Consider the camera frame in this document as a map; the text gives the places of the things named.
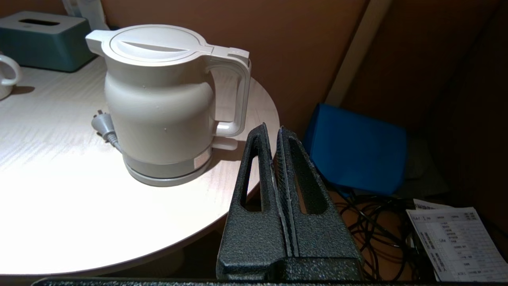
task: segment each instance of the kettle handle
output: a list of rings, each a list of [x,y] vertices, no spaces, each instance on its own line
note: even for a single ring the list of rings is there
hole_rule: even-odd
[[[216,136],[236,136],[245,128],[245,116],[247,114],[247,102],[250,86],[250,61],[249,52],[236,48],[214,46],[207,69],[227,68],[240,76],[238,90],[236,92],[235,116],[233,121],[216,121]]]

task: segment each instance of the teal tissue box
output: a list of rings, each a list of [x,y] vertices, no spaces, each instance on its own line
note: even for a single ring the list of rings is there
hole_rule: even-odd
[[[85,18],[23,11],[0,19],[0,50],[22,66],[73,72],[95,57]]]

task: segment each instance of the electric kettle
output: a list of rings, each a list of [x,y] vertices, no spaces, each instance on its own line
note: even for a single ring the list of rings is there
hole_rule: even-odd
[[[235,136],[245,126],[250,83],[249,53],[209,45],[191,30],[139,25],[86,36],[106,60],[105,96],[129,173],[153,186],[173,186],[201,175],[215,136]],[[215,120],[210,70],[239,75],[232,122]]]

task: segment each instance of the mug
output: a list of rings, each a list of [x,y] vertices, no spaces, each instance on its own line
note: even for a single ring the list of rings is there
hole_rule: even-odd
[[[0,69],[0,100],[11,94],[12,86],[21,80],[21,68],[19,64],[10,57],[0,54],[0,62],[7,64],[14,70],[14,78],[5,78],[4,73]]]

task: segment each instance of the table surface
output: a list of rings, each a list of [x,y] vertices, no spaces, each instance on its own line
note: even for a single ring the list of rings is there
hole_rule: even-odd
[[[252,80],[239,148],[214,150],[208,170],[189,183],[147,186],[90,125],[108,110],[103,58],[75,73],[23,73],[0,101],[0,275],[116,271],[174,251],[227,213],[252,128],[267,124],[275,153],[277,110]],[[217,119],[231,120],[236,78],[213,76]],[[248,191],[258,182],[255,161]]]

